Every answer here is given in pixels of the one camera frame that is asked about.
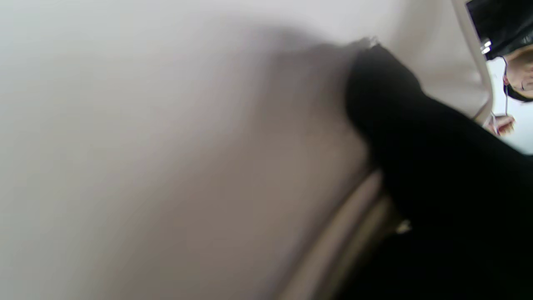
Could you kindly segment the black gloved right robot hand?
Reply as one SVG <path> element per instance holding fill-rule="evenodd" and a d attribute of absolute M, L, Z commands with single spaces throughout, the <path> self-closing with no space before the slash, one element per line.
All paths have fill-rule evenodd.
<path fill-rule="evenodd" d="M 354 59 L 346 92 L 396 209 L 388 237 L 338 300 L 531 300 L 532 158 L 425 95 L 381 45 Z"/>

